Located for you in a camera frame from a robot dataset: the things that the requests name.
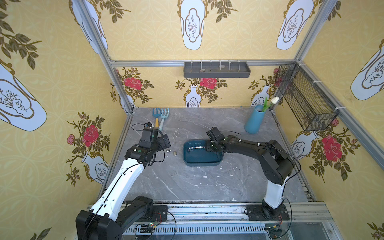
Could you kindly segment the teal plastic storage box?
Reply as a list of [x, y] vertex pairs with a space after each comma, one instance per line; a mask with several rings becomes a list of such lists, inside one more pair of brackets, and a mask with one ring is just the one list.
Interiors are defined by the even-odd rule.
[[208, 152], [207, 140], [191, 140], [183, 145], [183, 160], [189, 167], [217, 166], [224, 158], [221, 152]]

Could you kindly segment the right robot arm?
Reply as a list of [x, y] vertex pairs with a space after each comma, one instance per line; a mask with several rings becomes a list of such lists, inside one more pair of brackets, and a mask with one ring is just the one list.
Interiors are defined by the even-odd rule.
[[253, 142], [236, 136], [224, 136], [218, 128], [207, 131], [208, 152], [240, 154], [260, 162], [263, 173], [268, 180], [264, 206], [271, 210], [280, 207], [287, 181], [290, 179], [295, 164], [293, 158], [284, 151], [275, 140]]

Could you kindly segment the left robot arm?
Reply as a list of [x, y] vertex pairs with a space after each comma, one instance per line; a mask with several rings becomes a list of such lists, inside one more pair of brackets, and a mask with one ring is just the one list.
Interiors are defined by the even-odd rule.
[[125, 201], [134, 182], [155, 163], [156, 153], [171, 146], [169, 138], [160, 129], [144, 127], [138, 144], [129, 148], [119, 172], [100, 199], [88, 211], [80, 211], [76, 218], [79, 240], [121, 240], [124, 232], [135, 222], [149, 223], [146, 232], [167, 219], [166, 206], [155, 207], [153, 200], [136, 197], [125, 208]]

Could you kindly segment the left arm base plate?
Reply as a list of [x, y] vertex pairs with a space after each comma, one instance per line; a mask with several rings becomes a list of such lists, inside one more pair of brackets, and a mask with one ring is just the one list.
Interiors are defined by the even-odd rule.
[[165, 222], [168, 218], [168, 206], [166, 205], [155, 205], [153, 211], [148, 217], [142, 218], [144, 222]]

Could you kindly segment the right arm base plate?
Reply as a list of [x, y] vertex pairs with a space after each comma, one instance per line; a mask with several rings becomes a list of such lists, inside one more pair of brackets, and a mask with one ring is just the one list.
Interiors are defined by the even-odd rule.
[[290, 220], [289, 212], [286, 206], [281, 203], [279, 207], [273, 209], [264, 203], [246, 205], [245, 214], [250, 221], [288, 221]]

